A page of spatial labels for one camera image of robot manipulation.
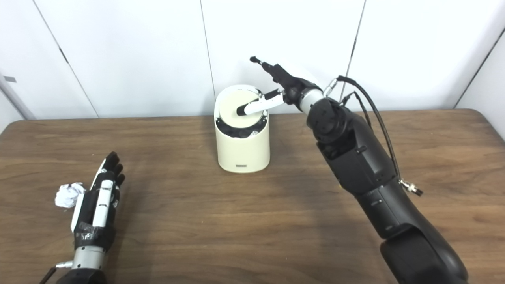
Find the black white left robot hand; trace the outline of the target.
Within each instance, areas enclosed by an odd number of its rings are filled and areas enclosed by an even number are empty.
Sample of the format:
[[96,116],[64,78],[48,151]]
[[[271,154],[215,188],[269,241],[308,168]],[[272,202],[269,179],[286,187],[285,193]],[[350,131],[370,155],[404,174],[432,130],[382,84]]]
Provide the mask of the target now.
[[90,189],[77,197],[71,221],[74,250],[96,246],[108,252],[112,247],[120,187],[125,180],[123,168],[118,154],[110,152],[96,171]]

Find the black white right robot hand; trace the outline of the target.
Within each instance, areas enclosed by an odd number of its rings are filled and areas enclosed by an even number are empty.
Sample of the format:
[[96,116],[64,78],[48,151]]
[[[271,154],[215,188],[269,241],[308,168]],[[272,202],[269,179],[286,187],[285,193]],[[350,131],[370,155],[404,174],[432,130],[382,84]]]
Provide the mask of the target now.
[[299,111],[308,114],[316,102],[324,99],[323,90],[306,79],[291,75],[279,64],[271,65],[251,56],[250,61],[260,65],[282,89],[276,89],[247,104],[238,106],[236,114],[239,116],[252,115],[268,111],[282,104],[294,105]]

